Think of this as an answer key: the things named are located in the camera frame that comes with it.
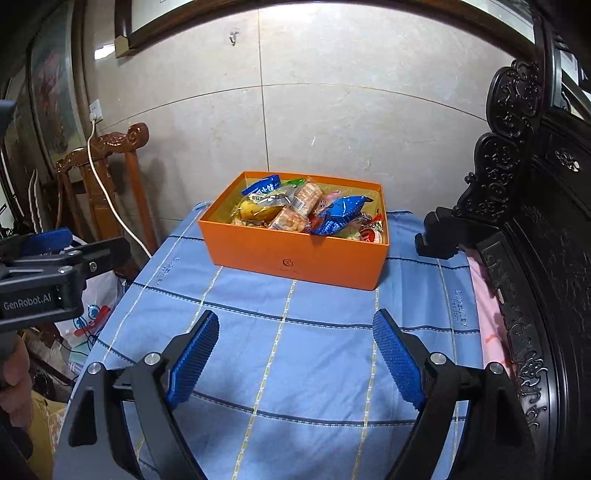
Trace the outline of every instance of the wall tile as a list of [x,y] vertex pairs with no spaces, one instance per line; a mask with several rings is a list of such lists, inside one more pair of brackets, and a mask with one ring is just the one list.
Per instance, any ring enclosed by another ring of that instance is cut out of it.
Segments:
[[[182,219],[196,203],[215,199],[243,170],[267,170],[260,87],[164,105],[108,130],[125,132],[138,122],[150,131],[138,159],[154,217]],[[118,162],[110,163],[121,172]],[[125,209],[137,215],[125,179],[122,187]]]
[[486,122],[425,100],[350,86],[264,87],[269,165],[381,183],[388,209],[451,207]]
[[[139,216],[131,215],[127,218],[129,220],[128,226],[133,230],[136,235],[140,237],[143,242],[145,240],[144,230],[142,229],[142,222]],[[173,230],[179,225],[182,220],[170,219],[170,218],[154,218],[152,217],[152,224],[154,225],[154,233],[156,234],[156,240],[159,245],[162,245]]]
[[91,0],[86,15],[94,29],[86,35],[88,94],[100,99],[100,128],[179,99],[261,84],[256,11],[188,28],[132,56],[94,60],[94,50],[113,43],[113,8],[113,0]]
[[353,4],[260,11],[262,78],[406,93],[481,118],[492,76],[512,57],[458,28],[409,12]]

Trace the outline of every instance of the packaged pastry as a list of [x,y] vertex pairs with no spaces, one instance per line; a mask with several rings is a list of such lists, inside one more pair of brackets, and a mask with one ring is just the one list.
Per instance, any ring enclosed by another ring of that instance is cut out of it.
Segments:
[[319,213],[318,220],[311,228],[310,233],[324,236],[334,235],[359,216],[366,202],[373,202],[373,200],[365,196],[342,197],[335,200],[328,208]]
[[292,207],[301,216],[307,217],[322,197],[322,189],[311,181],[304,183],[295,193]]
[[297,213],[293,207],[287,206],[275,217],[269,225],[270,230],[283,230],[285,232],[302,232],[308,225],[308,219]]

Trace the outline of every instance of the white power cord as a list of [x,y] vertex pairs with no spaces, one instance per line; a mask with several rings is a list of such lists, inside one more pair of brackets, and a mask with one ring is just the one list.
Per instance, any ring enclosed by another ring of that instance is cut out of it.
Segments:
[[39,230],[43,232],[43,222],[41,221],[41,210],[39,209],[39,196],[37,195],[37,183],[39,183],[39,172],[35,169],[35,182],[33,182],[33,196],[35,197],[35,208],[37,210],[37,221]]
[[109,204],[109,208],[111,209],[111,212],[113,212],[113,215],[115,215],[115,218],[117,219],[117,221],[121,224],[121,226],[124,228],[124,230],[130,235],[130,237],[133,238],[138,243],[138,245],[144,250],[146,255],[148,255],[148,258],[152,258],[152,254],[150,253],[150,251],[146,248],[146,246],[142,243],[142,241],[139,238],[137,238],[137,236],[135,236],[135,234],[125,224],[125,222],[121,219],[121,217],[119,216],[119,214],[115,210],[115,207],[113,206],[113,203],[111,202],[111,197],[109,196],[107,189],[105,188],[105,186],[101,182],[101,180],[99,178],[99,174],[96,172],[95,163],[92,161],[92,154],[90,153],[90,140],[92,140],[92,137],[95,136],[95,132],[96,132],[96,118],[92,118],[92,116],[91,116],[90,120],[92,121],[92,133],[90,134],[90,137],[88,137],[88,142],[86,142],[86,151],[88,153],[88,161],[90,162],[90,169],[92,170],[92,173],[94,174],[95,179],[98,182],[100,189],[105,194],[105,198],[107,199],[107,203]]
[[[28,197],[29,197],[29,211],[31,212],[31,222],[33,223],[33,230],[35,233],[41,233],[41,227],[37,226],[37,222],[35,221],[35,210],[33,209],[33,192],[35,190],[34,185],[37,182],[37,169],[33,170],[33,174],[31,175],[31,180],[29,180],[29,188],[28,188]],[[39,212],[39,204],[37,203],[37,212]]]
[[6,179],[8,180],[8,187],[10,188],[10,195],[14,198],[15,203],[17,204],[18,210],[21,212],[22,216],[25,216],[25,212],[22,211],[21,202],[18,201],[18,196],[15,193],[14,185],[12,185],[12,180],[10,178],[10,174],[8,173],[8,167],[6,165],[6,158],[4,158],[4,153],[0,148],[0,159],[2,160],[2,168],[4,169],[4,174],[6,175]]

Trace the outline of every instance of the blue tablecloth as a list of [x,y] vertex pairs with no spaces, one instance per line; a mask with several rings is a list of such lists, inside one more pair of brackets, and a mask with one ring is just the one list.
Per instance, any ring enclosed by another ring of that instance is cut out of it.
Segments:
[[[430,351],[482,367],[466,256],[419,257],[422,222],[389,212],[391,247],[375,291],[221,268],[196,221],[205,208],[197,205],[146,265],[88,362],[128,366],[213,310],[219,341],[192,398],[174,413],[210,480],[384,479],[417,412],[374,344],[372,317],[387,308]],[[466,405],[456,413],[437,480],[449,472]],[[144,475],[158,478],[133,406],[126,415]]]

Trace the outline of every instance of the orange box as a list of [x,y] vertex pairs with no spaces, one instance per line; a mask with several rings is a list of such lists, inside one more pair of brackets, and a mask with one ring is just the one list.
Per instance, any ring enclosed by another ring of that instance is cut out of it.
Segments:
[[[241,200],[242,190],[273,173],[243,172],[201,217],[199,226],[213,263],[279,277],[373,290],[378,285],[388,254],[385,215],[383,244],[230,224],[230,212]],[[325,193],[342,190],[346,195],[368,196],[374,201],[366,203],[363,211],[372,217],[377,212],[385,213],[379,183],[318,175],[277,174],[281,181],[310,178]]]

